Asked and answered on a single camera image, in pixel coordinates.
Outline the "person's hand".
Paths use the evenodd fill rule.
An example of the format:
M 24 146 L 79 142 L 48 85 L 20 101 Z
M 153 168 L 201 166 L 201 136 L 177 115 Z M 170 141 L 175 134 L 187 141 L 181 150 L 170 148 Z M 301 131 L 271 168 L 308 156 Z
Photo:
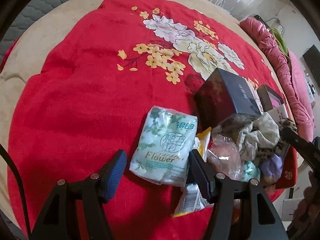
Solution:
M 309 172 L 310 187 L 303 192 L 287 229 L 289 239 L 319 239 L 319 177 Z

